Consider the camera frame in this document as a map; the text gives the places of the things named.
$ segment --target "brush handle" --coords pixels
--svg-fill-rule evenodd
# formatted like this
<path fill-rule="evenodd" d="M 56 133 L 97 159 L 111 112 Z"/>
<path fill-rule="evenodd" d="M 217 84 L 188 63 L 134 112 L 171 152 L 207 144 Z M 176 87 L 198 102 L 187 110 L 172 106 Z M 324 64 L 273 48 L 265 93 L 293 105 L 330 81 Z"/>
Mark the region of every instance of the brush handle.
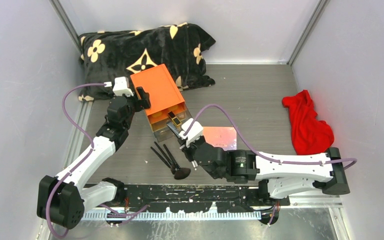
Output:
<path fill-rule="evenodd" d="M 172 167 L 169 165 L 169 163 L 163 158 L 163 156 L 161 156 L 157 150 L 155 150 L 153 147 L 151 147 L 152 151 L 159 157 L 159 159 L 161 159 L 161 161 L 169 168 L 171 169 Z"/>
<path fill-rule="evenodd" d="M 171 159 L 171 162 L 173 162 L 174 166 L 177 168 L 177 169 L 180 169 L 180 166 L 178 164 L 178 162 L 176 161 L 175 157 L 172 155 L 172 153 L 170 152 L 169 148 L 167 147 L 167 145 L 163 144 L 162 145 L 165 149 L 165 151 L 167 152 L 168 156 L 170 157 Z"/>
<path fill-rule="evenodd" d="M 161 154 L 164 156 L 164 159 L 167 161 L 167 163 L 169 163 L 170 165 L 175 164 L 174 162 L 170 161 L 169 156 L 167 156 L 167 154 L 163 151 L 163 149 L 160 147 L 160 145 L 158 145 L 158 143 L 156 141 L 154 141 L 153 143 L 158 148 L 158 150 L 161 152 Z"/>

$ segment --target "white wall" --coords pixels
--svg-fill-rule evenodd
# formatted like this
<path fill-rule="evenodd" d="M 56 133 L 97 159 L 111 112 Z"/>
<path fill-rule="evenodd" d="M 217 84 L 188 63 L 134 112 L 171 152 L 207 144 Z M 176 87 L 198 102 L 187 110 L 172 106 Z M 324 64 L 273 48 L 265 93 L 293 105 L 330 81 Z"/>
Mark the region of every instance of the white wall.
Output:
<path fill-rule="evenodd" d="M 190 22 L 217 43 L 208 63 L 287 62 L 319 0 L 60 0 L 78 33 Z"/>
<path fill-rule="evenodd" d="M 342 197 L 353 239 L 384 239 L 384 1 L 330 1 L 293 72 L 342 156 L 359 159 Z"/>
<path fill-rule="evenodd" d="M 0 240 L 31 240 L 39 181 L 64 164 L 73 127 L 64 93 L 82 81 L 79 52 L 47 0 L 0 0 Z M 75 116 L 80 103 L 67 101 Z"/>

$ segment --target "black makeup brush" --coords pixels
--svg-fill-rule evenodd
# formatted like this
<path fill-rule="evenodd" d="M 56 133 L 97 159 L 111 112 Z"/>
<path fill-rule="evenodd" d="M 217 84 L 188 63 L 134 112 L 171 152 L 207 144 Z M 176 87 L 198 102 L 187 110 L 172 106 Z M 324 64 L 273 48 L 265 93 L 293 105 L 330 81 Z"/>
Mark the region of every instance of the black makeup brush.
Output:
<path fill-rule="evenodd" d="M 163 147 L 165 148 L 165 150 L 167 151 L 167 154 L 163 151 L 163 149 L 160 147 L 160 145 L 158 145 L 157 142 L 153 142 L 156 147 L 158 148 L 158 150 L 161 152 L 161 154 L 159 154 L 157 152 L 157 150 L 155 150 L 153 147 L 150 147 L 152 149 L 152 151 L 158 156 L 158 158 L 168 167 L 170 168 L 170 171 L 171 171 L 171 174 L 174 175 L 174 179 L 176 180 L 182 180 L 182 179 L 185 179 L 189 176 L 189 174 L 191 174 L 191 169 L 189 168 L 186 168 L 186 167 L 180 167 L 178 162 L 176 161 L 176 159 L 174 158 L 174 156 L 172 155 L 172 153 L 170 152 L 170 150 L 167 148 L 167 146 L 165 144 L 163 144 Z"/>

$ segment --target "white bracket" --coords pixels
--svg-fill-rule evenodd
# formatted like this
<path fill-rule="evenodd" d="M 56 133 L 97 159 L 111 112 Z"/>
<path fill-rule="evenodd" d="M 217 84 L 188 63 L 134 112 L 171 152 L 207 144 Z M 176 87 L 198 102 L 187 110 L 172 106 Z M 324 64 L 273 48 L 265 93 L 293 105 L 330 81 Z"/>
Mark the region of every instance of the white bracket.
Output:
<path fill-rule="evenodd" d="M 270 179 L 267 183 L 267 190 L 272 199 L 284 199 L 291 194 L 314 190 L 314 179 L 310 178 L 277 178 Z"/>
<path fill-rule="evenodd" d="M 255 166 L 260 170 L 255 180 L 267 179 L 267 190 L 273 199 L 283 199 L 291 194 L 314 190 L 314 181 L 328 182 L 333 177 L 331 164 L 325 164 L 330 158 L 326 153 L 313 155 L 276 155 L 265 152 L 259 152 L 263 156 L 275 160 L 291 162 L 314 162 L 315 165 L 297 165 L 276 163 L 255 157 Z"/>
<path fill-rule="evenodd" d="M 83 199 L 84 212 L 87 212 L 96 206 L 112 201 L 116 196 L 117 187 L 107 181 L 101 181 L 95 186 L 85 188 L 81 191 Z"/>
<path fill-rule="evenodd" d="M 72 168 L 88 154 L 92 148 L 89 145 L 89 147 L 86 148 L 86 150 L 84 150 L 84 152 L 82 152 L 82 154 L 80 154 L 80 156 L 78 156 L 72 164 L 56 175 L 58 180 L 60 180 L 67 173 L 70 173 L 70 176 L 67 177 L 64 182 L 73 182 L 74 185 L 81 190 L 98 167 L 116 152 L 116 145 L 114 142 L 104 136 L 94 137 L 93 144 L 94 149 L 92 154 L 77 169 L 73 172 L 71 171 Z"/>
<path fill-rule="evenodd" d="M 280 164 L 256 156 L 255 167 L 260 170 L 260 173 L 255 177 L 257 181 L 271 178 L 305 178 L 319 182 L 328 182 L 333 178 L 331 176 L 331 171 L 333 170 L 331 164 L 318 164 L 321 161 L 326 162 L 330 160 L 330 158 L 326 156 L 326 153 L 313 155 L 276 155 L 261 151 L 259 153 L 275 160 L 314 162 L 315 165 Z"/>
<path fill-rule="evenodd" d="M 116 77 L 114 79 L 114 87 L 112 91 L 116 96 L 131 97 L 134 95 L 133 91 L 129 88 L 129 80 L 125 76 Z"/>
<path fill-rule="evenodd" d="M 191 125 L 193 118 L 189 118 L 186 122 L 181 125 L 182 131 L 179 133 L 179 136 L 182 139 L 186 139 L 186 147 L 189 148 L 190 144 L 195 140 L 199 139 L 204 132 L 203 126 L 199 122 L 194 122 L 190 131 L 185 135 L 186 130 L 188 130 Z"/>

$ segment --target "gray mat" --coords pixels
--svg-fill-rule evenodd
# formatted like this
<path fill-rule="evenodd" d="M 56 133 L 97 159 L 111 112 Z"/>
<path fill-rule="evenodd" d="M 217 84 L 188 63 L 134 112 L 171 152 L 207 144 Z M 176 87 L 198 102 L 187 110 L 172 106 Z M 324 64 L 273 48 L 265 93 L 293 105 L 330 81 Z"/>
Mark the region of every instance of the gray mat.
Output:
<path fill-rule="evenodd" d="M 297 93 L 289 65 L 208 65 L 207 74 L 216 81 L 216 85 L 182 92 L 192 116 L 207 104 L 220 104 L 256 149 L 273 154 L 295 154 L 288 111 L 282 106 L 283 97 Z M 94 136 L 104 123 L 108 103 L 108 100 L 94 102 L 86 128 L 89 134 Z M 218 109 L 206 111 L 199 122 L 203 126 L 230 126 Z M 134 116 L 128 133 L 125 143 L 99 167 L 89 183 L 110 177 L 125 184 L 229 184 L 225 179 L 214 180 L 201 168 L 192 170 L 184 180 L 174 180 L 170 170 L 150 149 L 155 139 L 143 112 Z M 247 149 L 240 139 L 237 142 L 238 149 Z M 180 166 L 192 168 L 178 150 L 179 144 L 174 137 L 162 143 L 168 146 Z M 87 138 L 84 138 L 82 151 L 88 145 Z"/>

